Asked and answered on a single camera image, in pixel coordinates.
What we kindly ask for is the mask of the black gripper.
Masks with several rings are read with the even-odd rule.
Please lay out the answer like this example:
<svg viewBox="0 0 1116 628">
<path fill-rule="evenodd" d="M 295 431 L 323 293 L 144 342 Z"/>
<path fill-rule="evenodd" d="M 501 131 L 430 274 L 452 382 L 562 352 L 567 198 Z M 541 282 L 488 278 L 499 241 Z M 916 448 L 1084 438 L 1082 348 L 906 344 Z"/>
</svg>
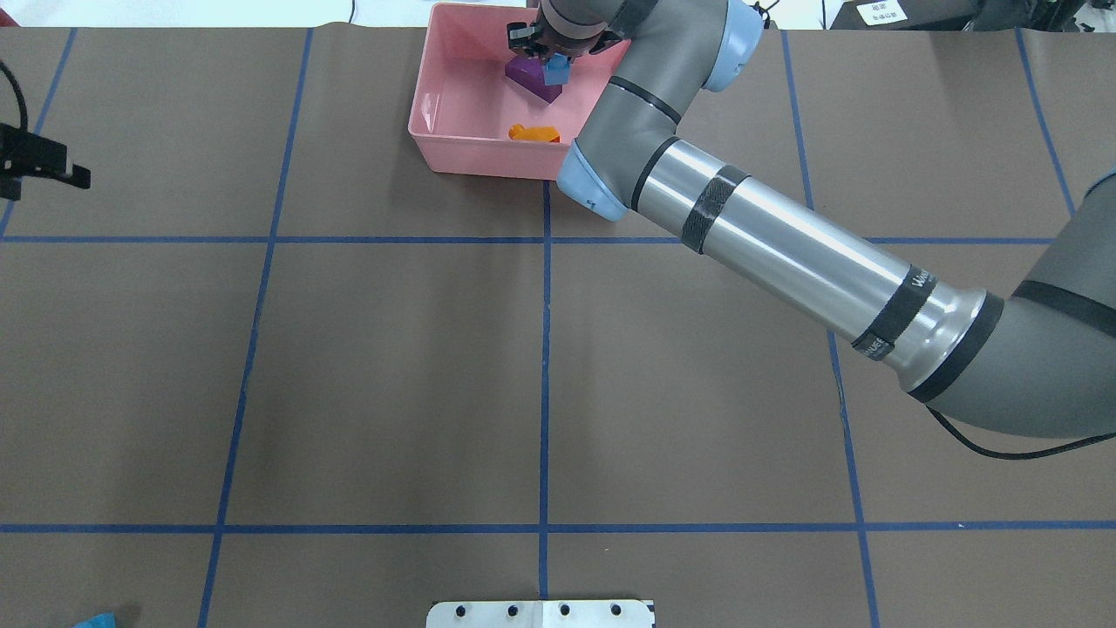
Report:
<svg viewBox="0 0 1116 628">
<path fill-rule="evenodd" d="M 554 56 L 581 58 L 597 55 L 620 44 L 622 37 L 603 25 L 574 25 L 575 35 L 559 31 L 542 9 L 531 23 L 507 25 L 507 48 L 521 58 L 550 60 Z"/>
</svg>

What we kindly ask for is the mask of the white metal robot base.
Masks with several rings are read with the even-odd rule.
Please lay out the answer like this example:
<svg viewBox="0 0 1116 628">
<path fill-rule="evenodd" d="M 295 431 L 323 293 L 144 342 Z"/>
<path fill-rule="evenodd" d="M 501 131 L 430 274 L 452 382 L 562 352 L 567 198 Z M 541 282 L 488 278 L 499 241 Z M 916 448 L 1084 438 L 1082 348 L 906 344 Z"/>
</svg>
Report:
<svg viewBox="0 0 1116 628">
<path fill-rule="evenodd" d="M 655 627 L 654 603 L 638 599 L 446 601 L 426 627 Z"/>
</svg>

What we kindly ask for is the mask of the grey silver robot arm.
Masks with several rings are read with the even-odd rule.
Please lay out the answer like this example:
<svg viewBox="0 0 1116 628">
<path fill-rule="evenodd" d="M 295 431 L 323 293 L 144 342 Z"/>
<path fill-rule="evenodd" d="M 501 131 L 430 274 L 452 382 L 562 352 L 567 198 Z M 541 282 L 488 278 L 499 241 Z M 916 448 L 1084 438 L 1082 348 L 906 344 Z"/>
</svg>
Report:
<svg viewBox="0 0 1116 628">
<path fill-rule="evenodd" d="M 609 220 L 637 212 L 817 319 L 961 444 L 956 421 L 1064 441 L 1027 460 L 1113 438 L 1112 174 L 1011 297 L 958 290 L 679 138 L 698 91 L 723 91 L 754 54 L 753 4 L 542 1 L 506 31 L 539 66 L 629 44 L 562 160 L 564 195 Z"/>
</svg>

